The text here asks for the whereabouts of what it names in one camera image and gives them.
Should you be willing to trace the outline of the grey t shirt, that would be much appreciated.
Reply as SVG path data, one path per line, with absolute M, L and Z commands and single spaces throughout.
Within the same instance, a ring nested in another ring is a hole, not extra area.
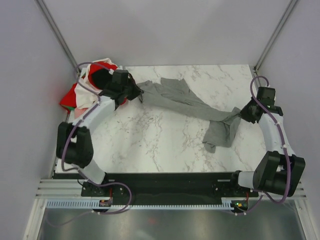
M 209 106 L 190 89 L 184 79 L 161 78 L 160 83 L 147 80 L 137 86 L 143 91 L 140 101 L 145 105 L 209 121 L 202 140 L 208 152 L 214 153 L 216 147 L 232 146 L 241 122 L 239 108 L 222 111 Z

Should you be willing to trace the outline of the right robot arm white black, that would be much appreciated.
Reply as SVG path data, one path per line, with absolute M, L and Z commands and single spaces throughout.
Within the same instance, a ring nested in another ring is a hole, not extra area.
M 284 129 L 281 107 L 275 105 L 276 90 L 259 87 L 256 97 L 240 111 L 241 119 L 257 123 L 263 133 L 266 153 L 254 171 L 236 171 L 229 184 L 235 197 L 248 189 L 292 197 L 306 162 L 291 148 Z

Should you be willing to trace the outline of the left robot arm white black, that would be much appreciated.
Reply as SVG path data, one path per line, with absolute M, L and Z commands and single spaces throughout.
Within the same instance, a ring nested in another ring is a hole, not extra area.
M 99 197 L 109 193 L 110 185 L 107 173 L 93 159 L 92 133 L 126 100 L 132 101 L 142 93 L 127 70 L 117 69 L 91 107 L 73 122 L 64 121 L 58 126 L 56 156 L 61 159 L 62 170 L 77 170 L 93 184 L 92 191 Z

